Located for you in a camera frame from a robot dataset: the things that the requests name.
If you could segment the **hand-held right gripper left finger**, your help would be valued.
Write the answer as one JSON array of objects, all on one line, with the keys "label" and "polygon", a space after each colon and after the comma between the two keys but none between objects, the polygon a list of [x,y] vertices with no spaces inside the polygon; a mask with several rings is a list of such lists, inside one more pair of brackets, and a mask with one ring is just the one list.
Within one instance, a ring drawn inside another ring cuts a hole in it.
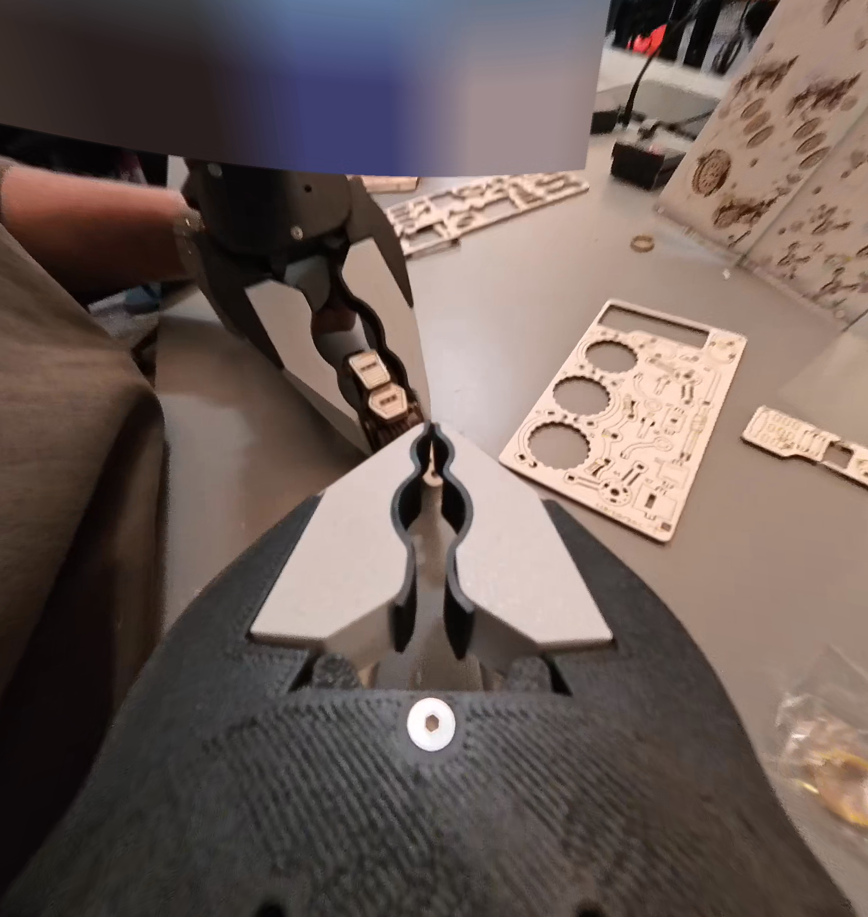
[{"label": "hand-held right gripper left finger", "polygon": [[363,671],[408,646],[433,429],[424,423],[325,488],[254,618],[258,643],[336,654]]}]

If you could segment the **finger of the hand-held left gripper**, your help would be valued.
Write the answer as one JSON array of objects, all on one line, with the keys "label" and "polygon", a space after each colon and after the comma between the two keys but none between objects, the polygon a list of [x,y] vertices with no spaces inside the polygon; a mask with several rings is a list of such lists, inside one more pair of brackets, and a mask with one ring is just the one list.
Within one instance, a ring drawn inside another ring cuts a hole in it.
[{"label": "finger of the hand-held left gripper", "polygon": [[353,378],[339,386],[349,356],[369,349],[359,317],[346,306],[331,305],[332,276],[323,258],[289,265],[282,282],[265,281],[250,288],[249,297],[292,386],[365,455],[367,437],[351,401],[357,397]]},{"label": "finger of the hand-held left gripper", "polygon": [[394,254],[365,238],[350,244],[336,274],[336,292],[360,319],[369,343],[415,403],[417,424],[430,418],[428,373],[408,280],[399,244]]}]

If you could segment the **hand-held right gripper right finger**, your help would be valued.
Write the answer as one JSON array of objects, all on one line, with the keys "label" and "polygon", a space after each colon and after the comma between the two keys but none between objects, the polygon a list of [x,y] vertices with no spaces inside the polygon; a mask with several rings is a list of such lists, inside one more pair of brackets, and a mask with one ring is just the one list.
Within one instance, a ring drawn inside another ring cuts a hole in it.
[{"label": "hand-held right gripper right finger", "polygon": [[443,621],[457,658],[606,647],[613,635],[543,500],[474,444],[434,426],[445,554]]}]

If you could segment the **wooden model motorcycle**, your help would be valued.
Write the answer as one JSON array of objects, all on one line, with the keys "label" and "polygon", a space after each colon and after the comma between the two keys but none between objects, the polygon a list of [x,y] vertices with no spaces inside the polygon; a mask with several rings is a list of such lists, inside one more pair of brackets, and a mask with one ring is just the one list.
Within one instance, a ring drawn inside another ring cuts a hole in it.
[{"label": "wooden model motorcycle", "polygon": [[345,364],[358,395],[357,414],[372,452],[377,452],[417,424],[415,403],[375,350],[350,354]]}]

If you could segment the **person's left forearm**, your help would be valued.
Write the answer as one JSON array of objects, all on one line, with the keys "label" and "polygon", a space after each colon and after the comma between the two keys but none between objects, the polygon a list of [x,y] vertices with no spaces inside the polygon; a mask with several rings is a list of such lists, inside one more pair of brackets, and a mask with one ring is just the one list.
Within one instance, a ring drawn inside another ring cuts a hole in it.
[{"label": "person's left forearm", "polygon": [[55,281],[72,292],[188,281],[176,226],[181,193],[26,166],[0,185],[0,220]]}]

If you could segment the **large wooden puzzle sheet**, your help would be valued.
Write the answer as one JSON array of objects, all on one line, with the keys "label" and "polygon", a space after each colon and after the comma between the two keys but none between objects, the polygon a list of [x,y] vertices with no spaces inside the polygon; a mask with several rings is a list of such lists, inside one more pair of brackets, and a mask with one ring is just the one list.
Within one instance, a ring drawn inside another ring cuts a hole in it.
[{"label": "large wooden puzzle sheet", "polygon": [[608,300],[499,460],[669,543],[747,346],[735,331]]}]

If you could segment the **emptied wooden puzzle sheet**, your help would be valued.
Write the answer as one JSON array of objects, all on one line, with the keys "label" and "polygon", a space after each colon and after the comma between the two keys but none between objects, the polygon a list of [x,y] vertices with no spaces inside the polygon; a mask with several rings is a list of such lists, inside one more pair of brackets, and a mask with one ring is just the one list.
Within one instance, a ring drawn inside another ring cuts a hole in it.
[{"label": "emptied wooden puzzle sheet", "polygon": [[385,209],[406,259],[459,246],[463,238],[586,194],[588,180],[560,171],[481,178]]}]

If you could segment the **person's olive shirt torso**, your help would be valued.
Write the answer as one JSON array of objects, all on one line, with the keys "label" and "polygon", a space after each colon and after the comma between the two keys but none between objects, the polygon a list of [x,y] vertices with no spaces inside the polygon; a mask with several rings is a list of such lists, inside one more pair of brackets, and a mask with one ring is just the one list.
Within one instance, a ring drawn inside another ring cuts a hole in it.
[{"label": "person's olive shirt torso", "polygon": [[164,421],[129,350],[2,222],[0,705],[34,631],[74,613],[71,652],[102,627],[121,698],[156,623]]}]

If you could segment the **small wooden puzzle sheet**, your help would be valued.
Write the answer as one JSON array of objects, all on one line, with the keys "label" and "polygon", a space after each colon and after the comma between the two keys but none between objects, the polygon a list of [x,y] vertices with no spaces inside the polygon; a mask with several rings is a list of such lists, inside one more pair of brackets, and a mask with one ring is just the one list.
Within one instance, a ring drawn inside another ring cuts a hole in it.
[{"label": "small wooden puzzle sheet", "polygon": [[741,440],[782,460],[821,467],[868,490],[868,448],[762,405],[750,418]]}]

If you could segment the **black box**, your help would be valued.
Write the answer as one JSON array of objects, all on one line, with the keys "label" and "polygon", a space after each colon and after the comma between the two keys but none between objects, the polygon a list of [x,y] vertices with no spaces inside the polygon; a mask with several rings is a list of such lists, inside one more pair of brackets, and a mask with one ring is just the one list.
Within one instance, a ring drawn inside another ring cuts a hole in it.
[{"label": "black box", "polygon": [[662,189],[677,171],[686,153],[645,141],[617,140],[612,146],[610,175],[638,189]]}]

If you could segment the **small clear plastic bag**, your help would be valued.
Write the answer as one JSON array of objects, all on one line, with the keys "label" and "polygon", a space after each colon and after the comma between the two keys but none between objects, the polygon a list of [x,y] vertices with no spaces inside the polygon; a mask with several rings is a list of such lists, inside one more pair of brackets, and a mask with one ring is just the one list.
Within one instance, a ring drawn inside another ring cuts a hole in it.
[{"label": "small clear plastic bag", "polygon": [[868,835],[868,671],[826,648],[775,714],[778,772]]}]

